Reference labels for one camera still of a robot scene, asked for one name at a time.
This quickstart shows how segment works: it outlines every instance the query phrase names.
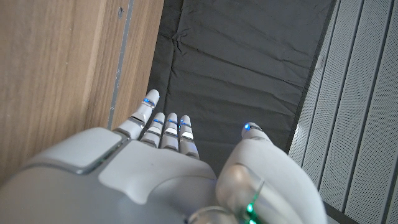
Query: wooden panel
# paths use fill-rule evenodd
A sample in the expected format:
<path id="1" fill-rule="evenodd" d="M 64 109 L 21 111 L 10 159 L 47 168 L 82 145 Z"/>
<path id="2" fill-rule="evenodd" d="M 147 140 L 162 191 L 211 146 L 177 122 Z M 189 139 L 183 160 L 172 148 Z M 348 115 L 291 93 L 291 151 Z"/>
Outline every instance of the wooden panel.
<path id="1" fill-rule="evenodd" d="M 106 128 L 108 124 L 128 4 L 129 0 L 107 0 L 98 56 L 93 57 L 96 59 L 93 68 L 95 75 L 88 102 L 85 129 L 97 126 Z"/>
<path id="2" fill-rule="evenodd" d="M 34 154 L 107 125 L 128 2 L 0 1 L 0 184 Z"/>
<path id="3" fill-rule="evenodd" d="M 134 0 L 112 127 L 128 118 L 145 96 L 163 0 Z"/>

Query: black fabric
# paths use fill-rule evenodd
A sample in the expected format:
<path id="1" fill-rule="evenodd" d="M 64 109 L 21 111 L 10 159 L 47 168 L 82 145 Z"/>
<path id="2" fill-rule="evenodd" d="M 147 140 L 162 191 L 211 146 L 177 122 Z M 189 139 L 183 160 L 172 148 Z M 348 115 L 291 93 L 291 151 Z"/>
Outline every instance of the black fabric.
<path id="1" fill-rule="evenodd" d="M 154 112 L 189 115 L 217 175 L 248 121 L 285 149 L 332 1 L 165 0 L 148 85 L 161 95 Z"/>

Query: robot finger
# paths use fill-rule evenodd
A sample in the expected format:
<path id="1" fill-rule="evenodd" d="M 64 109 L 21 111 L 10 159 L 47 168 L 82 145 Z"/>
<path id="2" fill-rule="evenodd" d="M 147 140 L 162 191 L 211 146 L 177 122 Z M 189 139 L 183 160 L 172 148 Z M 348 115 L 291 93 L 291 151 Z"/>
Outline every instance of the robot finger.
<path id="1" fill-rule="evenodd" d="M 199 159 L 197 146 L 193 142 L 191 119 L 187 115 L 182 116 L 179 128 L 180 153 Z"/>
<path id="2" fill-rule="evenodd" d="M 266 140 L 270 141 L 269 137 L 263 130 L 253 122 L 248 122 L 243 126 L 242 129 L 243 139 L 256 139 L 256 140 Z"/>
<path id="3" fill-rule="evenodd" d="M 178 152 L 177 115 L 175 113 L 170 113 L 165 121 L 160 148 Z"/>
<path id="4" fill-rule="evenodd" d="M 163 123 L 164 123 L 164 114 L 157 113 L 154 117 L 154 120 L 150 124 L 148 130 L 141 138 L 141 142 L 144 142 L 153 147 L 158 147 L 160 141 L 160 135 L 162 134 Z"/>
<path id="5" fill-rule="evenodd" d="M 115 131 L 119 131 L 131 139 L 138 139 L 143 127 L 148 122 L 159 97 L 159 92 L 157 90 L 151 90 L 148 92 L 137 111 L 116 128 Z"/>

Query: perforated metal panel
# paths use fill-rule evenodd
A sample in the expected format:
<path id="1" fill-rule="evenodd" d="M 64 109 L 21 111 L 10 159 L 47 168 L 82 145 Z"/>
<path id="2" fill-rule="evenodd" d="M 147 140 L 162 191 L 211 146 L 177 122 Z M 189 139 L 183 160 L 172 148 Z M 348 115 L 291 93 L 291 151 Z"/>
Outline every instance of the perforated metal panel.
<path id="1" fill-rule="evenodd" d="M 297 128 L 295 130 L 294 137 L 292 140 L 292 145 L 289 150 L 289 156 L 299 166 L 302 166 L 303 163 L 303 157 L 305 153 L 305 148 L 307 146 L 308 135 L 310 134 L 313 112 L 318 100 L 318 92 L 323 76 L 323 71 L 325 71 L 326 57 L 329 52 L 331 35 L 333 33 L 333 29 L 335 26 L 339 3 L 340 0 L 336 2 L 333 14 L 331 15 L 328 30 L 326 31 L 325 39 L 323 40 L 323 45 L 319 53 L 319 58 L 317 63 L 319 67 L 316 67 L 313 72 L 311 83 L 308 88 L 308 93 L 307 96 L 305 97 L 303 109 L 300 114 L 300 119 L 298 120 Z"/>
<path id="2" fill-rule="evenodd" d="M 345 214 L 380 223 L 398 156 L 398 13 L 391 18 Z"/>
<path id="3" fill-rule="evenodd" d="M 303 169 L 319 186 L 362 0 L 342 1 L 323 74 Z"/>
<path id="4" fill-rule="evenodd" d="M 394 189 L 394 194 L 392 195 L 391 206 L 386 220 L 387 224 L 398 223 L 398 184 L 396 184 Z"/>
<path id="5" fill-rule="evenodd" d="M 322 199 L 340 211 L 348 193 L 369 97 L 382 55 L 390 6 L 391 0 L 365 1 L 359 20 L 320 186 Z"/>

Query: white robotic hand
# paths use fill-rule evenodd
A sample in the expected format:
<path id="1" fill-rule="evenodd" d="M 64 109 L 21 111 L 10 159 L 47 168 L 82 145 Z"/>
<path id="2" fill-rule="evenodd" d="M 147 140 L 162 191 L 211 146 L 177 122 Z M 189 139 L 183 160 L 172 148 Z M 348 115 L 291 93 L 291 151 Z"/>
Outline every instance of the white robotic hand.
<path id="1" fill-rule="evenodd" d="M 0 188 L 0 223 L 326 223 L 312 181 L 254 123 L 218 180 L 188 116 L 158 113 L 139 138 L 158 100 L 32 158 Z"/>
<path id="2" fill-rule="evenodd" d="M 326 223 L 325 209 L 308 175 L 262 129 L 245 124 L 242 141 L 217 181 L 221 206 L 254 223 Z"/>
<path id="3" fill-rule="evenodd" d="M 158 100 L 159 92 L 157 90 L 148 92 L 138 110 L 116 131 L 126 134 L 131 139 L 138 139 Z M 182 116 L 178 124 L 175 113 L 170 113 L 166 120 L 163 113 L 157 113 L 140 141 L 155 148 L 170 149 L 199 159 L 197 147 L 193 142 L 191 120 L 187 115 Z"/>

